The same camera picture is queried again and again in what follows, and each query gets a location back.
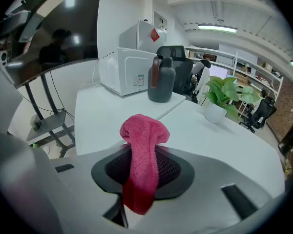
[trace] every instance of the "plant leaf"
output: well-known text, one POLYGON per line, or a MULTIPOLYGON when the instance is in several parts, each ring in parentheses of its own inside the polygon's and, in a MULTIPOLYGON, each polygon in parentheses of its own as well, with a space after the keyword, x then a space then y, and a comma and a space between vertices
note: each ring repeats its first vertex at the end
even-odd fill
POLYGON ((234 105, 226 105, 225 107, 223 107, 228 114, 230 114, 232 117, 234 117, 235 119, 239 119, 239 115, 238 115, 238 110, 234 105))
POLYGON ((215 93, 213 92, 206 92, 204 93, 205 97, 207 97, 208 99, 210 99, 210 101, 212 103, 214 103, 215 105, 218 105, 218 99, 215 93))
POLYGON ((255 90, 251 87, 244 87, 242 89, 241 98, 247 103, 255 103, 260 100, 260 97, 255 92, 255 90))
POLYGON ((226 83, 226 82, 234 83, 236 80, 237 80, 237 77, 227 77, 227 78, 224 78, 223 82, 224 83, 226 83))
POLYGON ((225 85, 224 80, 222 80, 220 77, 217 77, 217 76, 210 76, 209 78, 210 78, 210 80, 212 80, 212 81, 216 81, 217 83, 219 83, 219 85, 220 85, 221 87, 223 87, 223 86, 225 85))
POLYGON ((242 88, 239 87, 239 85, 236 85, 236 86, 235 86, 235 89, 236 89, 237 92, 242 92, 242 88))
POLYGON ((217 99, 219 101, 222 101, 224 98, 224 93, 221 91, 221 88, 219 88, 219 84, 216 81, 210 80, 206 85, 209 86, 209 90, 216 94, 217 99))
POLYGON ((220 102, 221 102, 221 103, 226 103, 226 102, 228 102, 229 100, 231 100, 230 97, 228 97, 228 96, 224 96, 223 99, 222 99, 220 102))
POLYGON ((221 91, 228 96, 230 99, 233 99, 234 101, 239 101, 239 96, 236 93, 235 85, 233 82, 227 81, 221 91))

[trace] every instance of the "white pot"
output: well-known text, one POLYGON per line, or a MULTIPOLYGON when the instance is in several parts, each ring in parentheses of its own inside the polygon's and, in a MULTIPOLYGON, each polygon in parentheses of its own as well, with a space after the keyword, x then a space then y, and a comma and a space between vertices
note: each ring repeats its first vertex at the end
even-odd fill
POLYGON ((220 122, 227 114, 227 111, 210 102, 206 108, 205 118, 211 123, 220 122))

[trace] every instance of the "red label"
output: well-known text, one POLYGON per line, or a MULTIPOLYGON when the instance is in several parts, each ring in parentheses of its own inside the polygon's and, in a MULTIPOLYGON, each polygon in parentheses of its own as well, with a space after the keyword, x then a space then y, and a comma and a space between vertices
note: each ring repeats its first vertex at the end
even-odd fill
POLYGON ((157 33, 156 29, 153 29, 151 32, 151 38, 153 42, 155 42, 158 38, 160 38, 159 34, 157 33))

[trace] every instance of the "refrigerator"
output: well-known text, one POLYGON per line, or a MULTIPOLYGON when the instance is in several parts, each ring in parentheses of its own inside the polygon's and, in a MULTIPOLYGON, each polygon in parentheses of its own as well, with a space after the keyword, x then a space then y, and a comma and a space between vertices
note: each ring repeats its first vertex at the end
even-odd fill
POLYGON ((119 45, 121 48, 138 49, 156 54, 159 47, 164 46, 166 39, 167 33, 154 25, 139 20, 136 25, 120 34, 119 45), (151 37, 154 29, 159 36, 156 41, 153 41, 151 37))

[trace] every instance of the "ceiling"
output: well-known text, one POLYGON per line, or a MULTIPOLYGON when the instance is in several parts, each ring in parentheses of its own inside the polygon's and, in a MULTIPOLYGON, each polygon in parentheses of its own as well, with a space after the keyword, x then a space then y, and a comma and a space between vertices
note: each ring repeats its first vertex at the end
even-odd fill
POLYGON ((189 34, 197 24, 218 24, 239 29, 239 37, 264 43, 283 59, 293 59, 293 34, 271 0, 168 0, 176 18, 189 34))

